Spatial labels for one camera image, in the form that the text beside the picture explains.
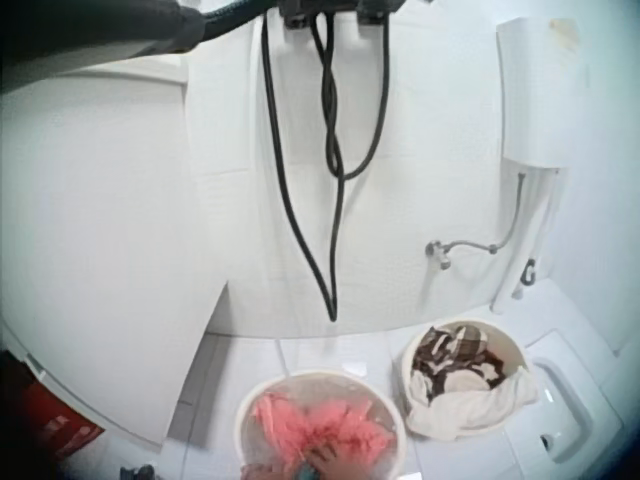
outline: white door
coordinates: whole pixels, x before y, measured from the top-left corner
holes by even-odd
[[[160,444],[224,278],[188,174],[186,67],[115,65],[2,99],[2,317],[79,405]]]

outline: white water heater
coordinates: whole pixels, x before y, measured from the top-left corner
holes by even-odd
[[[542,168],[573,164],[586,84],[576,22],[517,18],[497,32],[504,157]]]

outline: brown patterned cloth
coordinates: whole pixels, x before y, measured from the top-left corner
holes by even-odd
[[[425,376],[432,401],[445,393],[447,376],[458,370],[470,370],[495,388],[505,379],[503,362],[487,350],[487,335],[472,325],[458,327],[455,332],[429,329],[413,357],[413,370]]]

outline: white towel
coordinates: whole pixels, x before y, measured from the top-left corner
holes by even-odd
[[[538,399],[536,381],[522,367],[489,391],[450,392],[437,396],[429,405],[424,375],[414,371],[409,385],[410,430],[452,441],[463,430],[482,430],[496,425],[523,405]]]

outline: white bucket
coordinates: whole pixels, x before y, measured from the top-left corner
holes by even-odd
[[[395,434],[395,445],[387,448],[373,467],[372,477],[397,478],[404,466],[407,453],[407,437],[400,412],[374,387],[362,380],[338,370],[307,370],[278,377],[256,386],[242,400],[236,413],[234,444],[242,464],[269,463],[276,460],[275,452],[268,446],[262,428],[252,416],[256,400],[265,392],[295,392],[294,401],[301,407],[312,406],[329,399],[367,398],[373,402],[369,418]]]
[[[441,320],[429,324],[422,332],[416,335],[402,356],[402,385],[410,408],[416,406],[415,400],[413,400],[409,394],[409,384],[411,382],[413,357],[420,345],[420,341],[432,327],[454,331],[456,328],[464,325],[472,325],[487,334],[487,350],[504,362],[503,372],[507,377],[514,374],[518,370],[518,367],[523,367],[529,372],[532,371],[531,363],[527,359],[524,349],[497,325],[479,318],[451,318]],[[505,419],[490,427],[460,430],[459,436],[473,436],[487,433],[504,426],[507,420],[508,419]]]

